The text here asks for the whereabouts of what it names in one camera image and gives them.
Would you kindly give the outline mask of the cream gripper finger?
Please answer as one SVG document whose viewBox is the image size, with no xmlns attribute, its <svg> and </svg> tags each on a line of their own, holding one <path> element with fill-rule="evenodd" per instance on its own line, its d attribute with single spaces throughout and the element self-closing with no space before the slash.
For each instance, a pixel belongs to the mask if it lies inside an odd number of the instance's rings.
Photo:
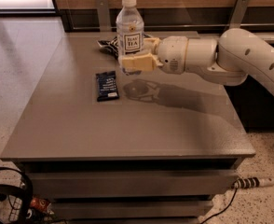
<svg viewBox="0 0 274 224">
<path fill-rule="evenodd" d="M 124 55 L 118 58 L 121 68 L 125 72 L 153 71 L 160 66 L 156 55 L 147 53 L 144 55 Z"/>
<path fill-rule="evenodd" d="M 161 40 L 158 37 L 147 37 L 144 39 L 144 49 L 156 52 Z"/>
</svg>

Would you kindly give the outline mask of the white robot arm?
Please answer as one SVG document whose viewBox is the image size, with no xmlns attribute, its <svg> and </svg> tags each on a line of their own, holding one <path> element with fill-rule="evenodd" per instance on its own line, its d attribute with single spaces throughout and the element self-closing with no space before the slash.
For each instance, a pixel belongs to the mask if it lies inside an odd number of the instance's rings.
<svg viewBox="0 0 274 224">
<path fill-rule="evenodd" d="M 118 56 L 125 73 L 152 71 L 194 73 L 226 86 L 254 78 L 274 96 L 274 48 L 257 35 L 240 29 L 226 30 L 219 38 L 150 37 L 145 49 Z"/>
</svg>

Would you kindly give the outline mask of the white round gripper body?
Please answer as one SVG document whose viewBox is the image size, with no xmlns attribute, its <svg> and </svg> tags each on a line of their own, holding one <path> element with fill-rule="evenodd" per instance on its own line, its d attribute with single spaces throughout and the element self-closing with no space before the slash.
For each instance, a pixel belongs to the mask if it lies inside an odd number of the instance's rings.
<svg viewBox="0 0 274 224">
<path fill-rule="evenodd" d="M 158 45 L 159 69 L 167 74 L 181 75 L 185 71 L 185 56 L 188 39 L 184 36 L 170 36 Z"/>
</svg>

